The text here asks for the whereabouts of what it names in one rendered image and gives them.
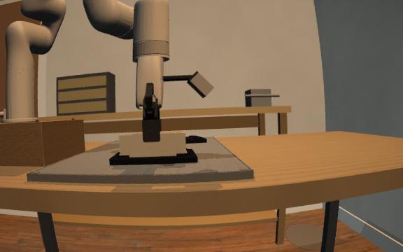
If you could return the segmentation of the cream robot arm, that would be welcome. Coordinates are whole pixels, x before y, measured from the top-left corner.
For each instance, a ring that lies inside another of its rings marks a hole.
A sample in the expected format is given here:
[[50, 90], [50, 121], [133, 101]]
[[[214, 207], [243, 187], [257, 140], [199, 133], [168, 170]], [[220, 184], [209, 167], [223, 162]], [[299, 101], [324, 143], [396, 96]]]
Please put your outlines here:
[[[133, 39], [133, 57], [169, 56], [167, 0], [138, 0], [134, 8], [116, 0], [83, 0], [83, 5], [90, 24], [97, 31], [120, 39]], [[0, 112], [1, 123], [39, 121], [34, 118], [32, 53], [49, 52], [64, 19], [66, 3], [64, 0], [23, 0], [21, 13], [42, 24], [16, 21], [6, 30], [6, 108]], [[202, 98], [214, 88], [198, 71], [193, 75], [163, 76], [163, 81], [187, 81]]]

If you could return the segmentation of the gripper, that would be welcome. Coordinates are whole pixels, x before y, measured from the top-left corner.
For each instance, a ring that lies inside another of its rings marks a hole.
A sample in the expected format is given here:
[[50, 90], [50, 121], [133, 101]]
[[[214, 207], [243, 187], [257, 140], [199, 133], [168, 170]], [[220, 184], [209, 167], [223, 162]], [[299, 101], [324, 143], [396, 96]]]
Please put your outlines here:
[[160, 132], [162, 131], [160, 108], [162, 108], [164, 92], [164, 62], [168, 60], [169, 56], [162, 54], [133, 57], [133, 62], [137, 63], [136, 107], [143, 110], [143, 142], [160, 141]]

